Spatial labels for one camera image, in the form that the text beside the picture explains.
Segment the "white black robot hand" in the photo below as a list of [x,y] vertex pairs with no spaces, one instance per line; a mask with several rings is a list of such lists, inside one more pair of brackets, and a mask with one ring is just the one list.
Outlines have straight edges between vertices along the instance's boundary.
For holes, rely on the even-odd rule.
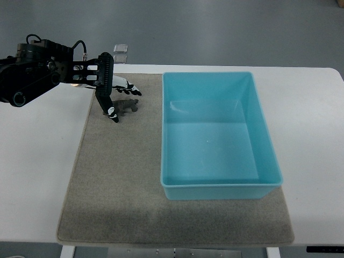
[[118,123],[119,118],[118,115],[116,115],[115,113],[114,106],[112,104],[113,101],[110,97],[112,89],[116,90],[119,93],[125,93],[127,95],[133,94],[135,96],[141,96],[142,93],[134,84],[130,83],[127,79],[116,75],[113,75],[111,88],[108,84],[106,88],[104,88],[104,91],[101,91],[101,89],[99,88],[96,89],[95,96],[103,110],[103,115],[107,115],[109,119],[111,119],[115,123]]

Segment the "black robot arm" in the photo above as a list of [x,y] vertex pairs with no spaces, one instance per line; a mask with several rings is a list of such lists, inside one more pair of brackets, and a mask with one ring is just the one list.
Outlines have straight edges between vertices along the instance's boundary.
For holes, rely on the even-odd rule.
[[95,87],[101,108],[110,108],[111,54],[75,61],[74,49],[40,38],[18,44],[15,56],[1,59],[1,102],[22,107],[60,83],[79,83]]

